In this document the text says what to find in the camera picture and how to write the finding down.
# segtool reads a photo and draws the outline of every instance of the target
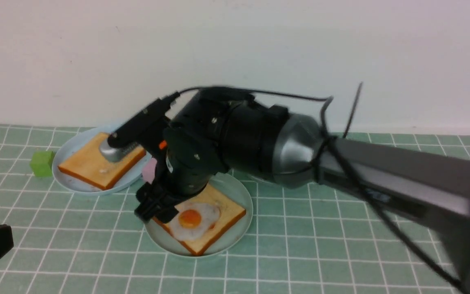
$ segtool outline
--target egg yolk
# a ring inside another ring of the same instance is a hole
[[[201,223],[201,220],[201,214],[199,214],[197,210],[194,209],[184,210],[184,212],[181,212],[179,215],[179,223],[182,227],[187,229],[197,227]]]

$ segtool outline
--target green tiled floor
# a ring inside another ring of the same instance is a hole
[[[454,293],[410,254],[364,203],[309,185],[295,190],[235,172],[255,204],[249,233],[227,254],[167,255],[134,216],[141,182],[88,198],[31,175],[37,150],[57,150],[80,128],[0,125],[0,224],[15,248],[0,261],[0,294]],[[470,158],[470,136],[350,134],[351,139]],[[429,230],[399,225],[444,266]]]

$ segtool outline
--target white wall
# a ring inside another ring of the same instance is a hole
[[[334,95],[337,130],[361,80],[354,130],[470,134],[470,1],[0,0],[0,123],[98,125],[228,84]]]

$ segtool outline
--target fried egg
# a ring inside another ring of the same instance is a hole
[[[168,223],[172,236],[178,241],[202,237],[220,218],[220,209],[209,203],[183,203],[179,213]]]

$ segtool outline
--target egg white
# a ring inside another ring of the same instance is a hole
[[[201,215],[201,223],[194,228],[181,226],[179,216],[186,210],[193,209]],[[193,241],[201,238],[213,223],[220,218],[220,209],[209,203],[183,203],[179,213],[168,223],[172,236],[178,241]]]

